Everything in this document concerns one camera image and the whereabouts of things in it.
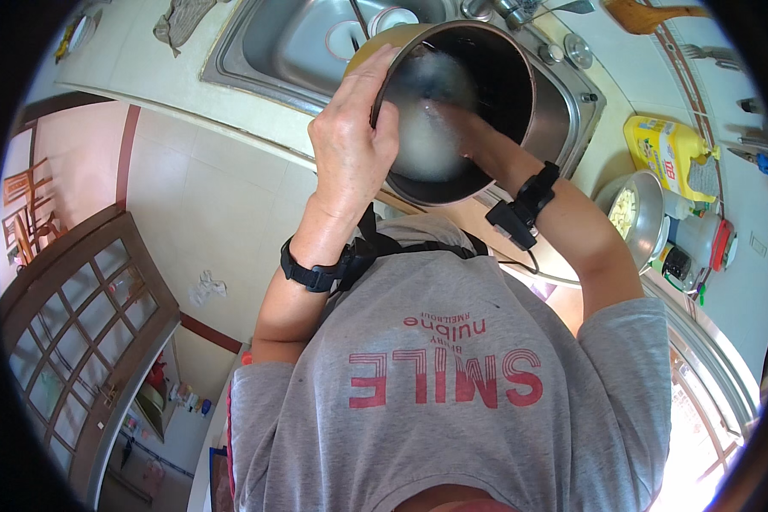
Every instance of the wooden door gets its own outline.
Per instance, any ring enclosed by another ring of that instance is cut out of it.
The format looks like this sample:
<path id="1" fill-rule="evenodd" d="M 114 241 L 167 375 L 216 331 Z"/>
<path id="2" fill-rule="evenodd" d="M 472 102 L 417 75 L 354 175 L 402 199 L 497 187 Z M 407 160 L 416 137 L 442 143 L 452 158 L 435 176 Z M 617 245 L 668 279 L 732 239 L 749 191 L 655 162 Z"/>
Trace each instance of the wooden door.
<path id="1" fill-rule="evenodd" d="M 133 217 L 116 207 L 52 242 L 0 299 L 17 392 L 78 497 L 119 391 L 177 313 Z"/>

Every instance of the chopped potato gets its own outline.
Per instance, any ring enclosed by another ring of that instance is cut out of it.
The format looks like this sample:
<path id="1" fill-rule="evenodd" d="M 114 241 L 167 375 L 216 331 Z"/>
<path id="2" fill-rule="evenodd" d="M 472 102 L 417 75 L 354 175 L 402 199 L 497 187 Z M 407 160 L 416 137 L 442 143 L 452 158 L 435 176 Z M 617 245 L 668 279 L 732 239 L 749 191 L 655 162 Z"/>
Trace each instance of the chopped potato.
<path id="1" fill-rule="evenodd" d="M 635 192 L 625 189 L 617 196 L 617 200 L 608 213 L 608 219 L 612 221 L 617 232 L 623 237 L 623 240 L 629 236 L 629 230 L 635 220 L 636 205 Z"/>

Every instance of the power outlet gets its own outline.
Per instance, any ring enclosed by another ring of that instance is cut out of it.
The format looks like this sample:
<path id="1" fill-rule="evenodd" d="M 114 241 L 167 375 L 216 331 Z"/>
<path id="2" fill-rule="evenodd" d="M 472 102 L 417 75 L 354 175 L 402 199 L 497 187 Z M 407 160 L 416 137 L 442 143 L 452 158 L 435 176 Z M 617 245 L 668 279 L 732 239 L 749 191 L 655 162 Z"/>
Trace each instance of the power outlet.
<path id="1" fill-rule="evenodd" d="M 753 231 L 751 232 L 751 248 L 754 251 L 757 251 L 757 254 L 759 256 L 765 257 L 766 253 L 768 253 L 768 247 L 753 234 Z"/>

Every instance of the fork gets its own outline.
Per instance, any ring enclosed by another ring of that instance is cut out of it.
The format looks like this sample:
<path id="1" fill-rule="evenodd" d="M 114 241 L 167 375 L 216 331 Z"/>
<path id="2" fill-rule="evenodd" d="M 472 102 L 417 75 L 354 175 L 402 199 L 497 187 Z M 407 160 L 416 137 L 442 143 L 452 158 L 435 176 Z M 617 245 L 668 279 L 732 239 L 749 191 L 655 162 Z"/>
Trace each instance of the fork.
<path id="1" fill-rule="evenodd" d="M 717 61 L 716 65 L 724 70 L 742 70 L 736 52 L 729 48 L 699 47 L 695 44 L 683 44 L 680 46 L 680 51 L 690 59 L 712 58 Z"/>

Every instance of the wooden spatula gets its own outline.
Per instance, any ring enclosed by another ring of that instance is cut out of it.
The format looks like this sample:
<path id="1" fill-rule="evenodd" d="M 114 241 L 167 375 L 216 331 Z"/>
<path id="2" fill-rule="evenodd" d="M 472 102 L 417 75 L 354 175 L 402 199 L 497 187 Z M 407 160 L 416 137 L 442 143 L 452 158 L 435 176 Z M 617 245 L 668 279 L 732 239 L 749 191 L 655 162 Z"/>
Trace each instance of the wooden spatula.
<path id="1" fill-rule="evenodd" d="M 702 7 L 652 7 L 635 0 L 603 0 L 603 5 L 617 23 L 629 34 L 653 34 L 657 26 L 678 16 L 708 17 Z"/>

